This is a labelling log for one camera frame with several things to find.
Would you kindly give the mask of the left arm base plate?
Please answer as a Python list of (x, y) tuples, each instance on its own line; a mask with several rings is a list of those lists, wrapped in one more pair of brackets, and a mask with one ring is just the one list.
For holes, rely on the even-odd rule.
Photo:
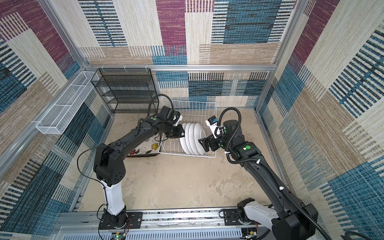
[(105, 212), (99, 224), (100, 230), (139, 229), (142, 224), (143, 212), (121, 212), (116, 216)]

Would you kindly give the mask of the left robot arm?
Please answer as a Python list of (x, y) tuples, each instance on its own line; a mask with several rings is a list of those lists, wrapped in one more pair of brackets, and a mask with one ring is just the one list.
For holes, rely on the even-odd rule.
[(125, 158), (145, 140), (158, 133), (170, 139), (182, 138), (185, 131), (179, 124), (181, 119), (180, 112), (164, 106), (159, 113), (139, 119), (137, 127), (119, 140), (97, 147), (94, 173), (105, 192), (107, 205), (102, 216), (104, 223), (115, 229), (121, 229), (127, 224), (127, 209), (122, 193), (122, 180), (126, 174)]

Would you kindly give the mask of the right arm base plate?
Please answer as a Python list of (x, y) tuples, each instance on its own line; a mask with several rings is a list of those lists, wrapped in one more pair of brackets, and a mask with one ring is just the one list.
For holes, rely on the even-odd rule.
[(237, 209), (221, 209), (219, 217), (224, 219), (225, 226), (250, 226), (255, 225), (255, 221), (245, 219), (245, 216), (239, 213)]

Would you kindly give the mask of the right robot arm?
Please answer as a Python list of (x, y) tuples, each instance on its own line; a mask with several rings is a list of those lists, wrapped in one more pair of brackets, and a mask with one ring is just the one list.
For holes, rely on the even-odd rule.
[(229, 120), (220, 125), (213, 116), (206, 120), (212, 134), (199, 139), (205, 151), (223, 149), (230, 164), (240, 165), (258, 182), (272, 203), (272, 208), (247, 198), (237, 205), (241, 224), (252, 222), (266, 227), (277, 240), (306, 240), (317, 231), (318, 211), (305, 205), (283, 183), (266, 162), (261, 151), (242, 134), (241, 122)]

